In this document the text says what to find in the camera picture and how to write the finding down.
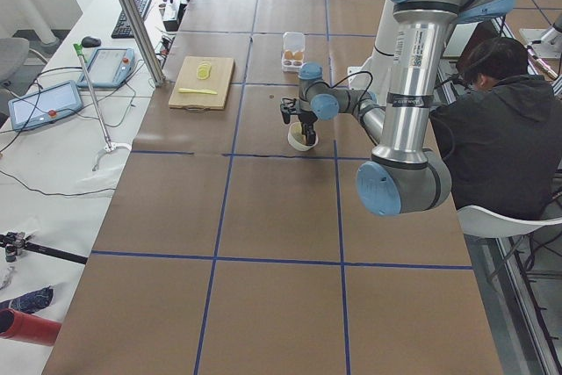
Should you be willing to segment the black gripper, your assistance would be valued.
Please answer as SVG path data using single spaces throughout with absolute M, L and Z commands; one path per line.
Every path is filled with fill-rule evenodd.
M 307 145 L 314 145 L 317 141 L 317 135 L 313 127 L 313 124 L 316 122 L 315 113 L 303 109 L 300 105 L 295 105 L 295 114 L 297 115 L 301 125 L 303 143 Z

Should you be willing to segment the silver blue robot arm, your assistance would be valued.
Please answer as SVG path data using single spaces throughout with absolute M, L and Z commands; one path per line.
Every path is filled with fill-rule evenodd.
M 328 85 L 314 62 L 299 71 L 299 94 L 280 106 L 297 117 L 307 146 L 314 124 L 351 114 L 372 137 L 371 158 L 356 176 L 364 207 L 379 216 L 421 212 L 447 199 L 450 172 L 424 147 L 439 62 L 455 27 L 498 18 L 515 0 L 385 0 L 379 49 L 356 72 L 352 89 Z

